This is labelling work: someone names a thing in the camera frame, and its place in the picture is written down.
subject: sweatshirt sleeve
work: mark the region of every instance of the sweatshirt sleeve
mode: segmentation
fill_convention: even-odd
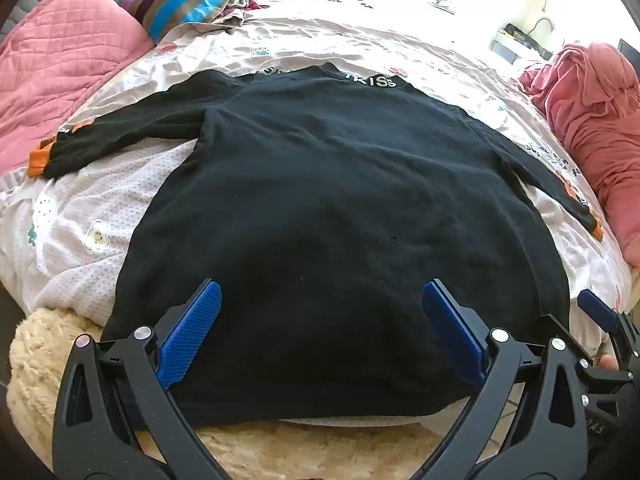
[[[253,74],[231,77],[217,70],[203,70],[165,91],[77,124],[70,132],[58,132],[31,152],[28,176],[57,178],[145,137],[196,139],[207,110],[233,97],[253,77]]]
[[[146,137],[196,139],[200,135],[204,110],[194,107],[166,110],[161,108],[161,102],[143,101],[90,123],[80,123],[70,132],[58,132],[55,138],[44,140],[30,154],[28,176],[57,178],[79,171],[94,160]]]
[[[512,171],[521,181],[537,187],[559,202],[588,232],[598,241],[602,241],[604,230],[600,220],[593,214],[589,205],[579,199],[568,181],[554,174],[542,162],[504,135],[491,130],[488,140],[502,159],[506,170]]]

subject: white bedsheet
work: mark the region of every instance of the white bedsheet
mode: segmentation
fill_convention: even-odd
[[[154,51],[96,92],[65,126],[132,104],[211,68],[242,75],[330,61],[361,76],[401,75],[538,156],[569,181],[603,221],[606,234],[598,242],[555,200],[526,186],[568,276],[571,332],[594,355],[606,337],[577,308],[575,298],[590,288],[611,308],[623,310],[630,299],[631,274],[592,190],[516,81],[450,50],[451,42],[437,30],[423,30],[423,37],[413,38],[394,30],[404,25],[384,22],[370,9],[317,0],[260,2],[270,8],[249,13],[242,29],[231,34],[207,32],[206,25],[177,27]],[[147,139],[55,182],[24,181],[15,173],[1,179],[0,278],[25,312],[43,306],[72,308],[104,325],[133,229],[194,142]]]

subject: pink quilted blanket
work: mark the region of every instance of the pink quilted blanket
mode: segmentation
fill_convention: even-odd
[[[43,0],[0,45],[0,175],[154,46],[113,0]]]

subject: blue gripper pad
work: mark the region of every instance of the blue gripper pad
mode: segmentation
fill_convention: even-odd
[[[604,301],[590,290],[578,294],[578,306],[587,316],[608,334],[615,334],[619,328],[618,314],[611,310]]]
[[[216,282],[209,282],[160,347],[156,374],[165,390],[184,378],[205,336],[218,317],[221,304],[220,286]]]
[[[460,380],[479,390],[486,379],[487,326],[475,311],[459,305],[440,280],[424,285],[422,309]]]

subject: finger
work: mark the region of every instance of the finger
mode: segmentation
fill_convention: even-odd
[[[600,368],[605,370],[618,370],[618,360],[613,355],[604,354],[598,362]]]

